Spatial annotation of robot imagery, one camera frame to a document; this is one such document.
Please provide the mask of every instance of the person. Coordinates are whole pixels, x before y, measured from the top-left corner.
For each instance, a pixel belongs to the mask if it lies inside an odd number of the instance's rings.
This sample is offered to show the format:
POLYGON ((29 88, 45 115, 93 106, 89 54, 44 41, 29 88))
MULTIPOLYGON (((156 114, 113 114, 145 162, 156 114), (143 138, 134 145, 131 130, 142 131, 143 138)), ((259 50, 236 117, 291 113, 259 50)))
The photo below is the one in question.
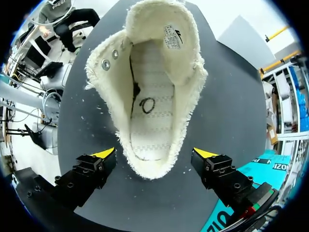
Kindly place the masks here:
MULTIPOLYGON (((72 5, 71 0, 54 0, 41 9, 39 14, 39 23, 44 24, 46 21, 52 23, 63 17, 72 5)), ((59 23, 53 25, 54 32, 60 37, 63 45, 70 51, 75 52, 76 47, 73 45, 73 34, 69 25, 79 21, 88 21, 93 27, 99 22, 100 18, 93 9, 78 9, 72 7, 68 15, 59 23)), ((45 26, 39 27, 46 38, 51 33, 45 26)))

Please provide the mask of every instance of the dark gray table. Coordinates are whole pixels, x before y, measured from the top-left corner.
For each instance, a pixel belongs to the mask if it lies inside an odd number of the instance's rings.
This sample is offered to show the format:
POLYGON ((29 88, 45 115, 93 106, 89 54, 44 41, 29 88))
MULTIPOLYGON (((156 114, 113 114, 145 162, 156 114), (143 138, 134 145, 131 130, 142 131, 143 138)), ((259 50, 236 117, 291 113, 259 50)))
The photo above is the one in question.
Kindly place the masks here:
POLYGON ((61 172, 70 170, 75 158, 83 153, 115 146, 117 167, 104 188, 96 190, 75 212, 121 230, 199 231, 218 198, 213 191, 205 190, 194 170, 189 171, 191 150, 195 146, 225 153, 233 158, 237 167, 261 155, 266 141, 266 106, 261 80, 247 61, 215 40, 198 7, 187 3, 197 22, 209 77, 174 168, 161 179, 141 179, 122 155, 104 101, 94 89, 84 90, 84 67, 90 51, 122 29, 126 9, 135 2, 120 0, 111 8, 86 39, 74 62, 60 110, 61 172))

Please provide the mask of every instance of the shoe insole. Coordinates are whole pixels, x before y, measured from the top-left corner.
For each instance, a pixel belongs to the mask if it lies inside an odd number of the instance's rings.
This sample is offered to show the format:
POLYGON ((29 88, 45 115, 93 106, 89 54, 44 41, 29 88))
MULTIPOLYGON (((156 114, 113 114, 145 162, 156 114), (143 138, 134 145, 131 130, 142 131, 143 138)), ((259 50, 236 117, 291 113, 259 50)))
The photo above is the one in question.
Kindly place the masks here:
POLYGON ((133 103, 130 137, 133 151, 141 160, 160 160, 169 154, 174 85, 163 62, 154 41, 132 48, 132 72, 140 92, 133 103))

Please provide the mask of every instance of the white canvas shoe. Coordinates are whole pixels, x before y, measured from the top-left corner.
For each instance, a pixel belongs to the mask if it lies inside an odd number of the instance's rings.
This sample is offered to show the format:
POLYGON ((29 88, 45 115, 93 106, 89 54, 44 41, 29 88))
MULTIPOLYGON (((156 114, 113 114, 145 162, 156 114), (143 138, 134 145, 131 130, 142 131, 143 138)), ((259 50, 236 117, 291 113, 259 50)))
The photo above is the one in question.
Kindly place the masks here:
POLYGON ((148 179, 174 166, 207 71, 198 30, 184 4, 144 0, 123 30, 87 60, 89 87, 106 102, 129 165, 148 179))

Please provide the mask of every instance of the shoe label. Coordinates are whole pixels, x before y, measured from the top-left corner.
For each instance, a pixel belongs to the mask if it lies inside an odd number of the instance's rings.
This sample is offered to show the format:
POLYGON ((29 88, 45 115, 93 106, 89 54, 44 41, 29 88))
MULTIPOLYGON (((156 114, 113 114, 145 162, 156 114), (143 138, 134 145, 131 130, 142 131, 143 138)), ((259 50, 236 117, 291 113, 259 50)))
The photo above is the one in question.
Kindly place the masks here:
POLYGON ((169 49, 181 49, 180 44, 183 44, 181 33, 175 30, 173 25, 164 27, 164 42, 169 49))

